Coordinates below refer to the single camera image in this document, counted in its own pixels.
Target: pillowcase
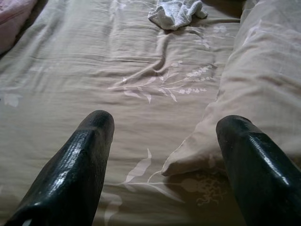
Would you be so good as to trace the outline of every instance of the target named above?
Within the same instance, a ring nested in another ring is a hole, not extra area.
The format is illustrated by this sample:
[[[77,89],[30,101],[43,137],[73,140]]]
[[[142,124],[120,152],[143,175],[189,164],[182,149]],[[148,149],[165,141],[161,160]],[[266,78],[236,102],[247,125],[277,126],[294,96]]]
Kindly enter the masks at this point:
[[[0,54],[13,47],[16,36],[37,0],[0,1]]]
[[[301,1],[261,0],[235,38],[217,100],[166,160],[162,174],[224,169],[215,127],[227,115],[248,118],[291,159],[301,156]]]

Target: bedding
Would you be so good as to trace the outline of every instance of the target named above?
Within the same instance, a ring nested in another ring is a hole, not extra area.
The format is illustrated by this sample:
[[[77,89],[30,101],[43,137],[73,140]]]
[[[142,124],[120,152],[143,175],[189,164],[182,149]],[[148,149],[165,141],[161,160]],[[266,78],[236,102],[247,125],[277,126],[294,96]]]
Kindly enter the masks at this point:
[[[9,50],[37,0],[0,1],[0,54]]]
[[[93,110],[115,134],[93,225],[244,226],[227,179],[165,178],[165,159],[215,100],[242,2],[204,0],[177,31],[150,22],[155,0],[48,1],[0,60],[0,224]]]
[[[222,73],[217,100],[168,157],[164,175],[223,170],[215,127],[232,114],[251,120],[300,165],[300,11],[301,3],[294,0],[261,0],[248,12]]]

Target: bedsheet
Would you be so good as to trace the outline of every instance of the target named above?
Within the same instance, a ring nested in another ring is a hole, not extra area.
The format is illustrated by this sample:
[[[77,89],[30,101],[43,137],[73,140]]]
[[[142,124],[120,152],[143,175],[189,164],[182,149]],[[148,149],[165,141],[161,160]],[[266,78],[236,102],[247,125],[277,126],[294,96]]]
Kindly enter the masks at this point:
[[[115,135],[93,225],[245,225],[224,176],[160,173],[215,99],[239,29],[241,1],[203,3],[208,18],[174,32],[147,19],[155,0],[47,3],[0,60],[0,224],[101,109]]]

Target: crumpled towel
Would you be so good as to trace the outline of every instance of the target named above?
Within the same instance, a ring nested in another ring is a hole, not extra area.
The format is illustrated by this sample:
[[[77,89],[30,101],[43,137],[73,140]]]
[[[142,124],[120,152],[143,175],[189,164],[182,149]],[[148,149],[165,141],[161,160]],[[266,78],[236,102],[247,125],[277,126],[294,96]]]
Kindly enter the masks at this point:
[[[148,19],[164,30],[177,30],[191,23],[195,14],[203,19],[208,13],[202,10],[201,0],[158,0],[154,11],[149,12]]]

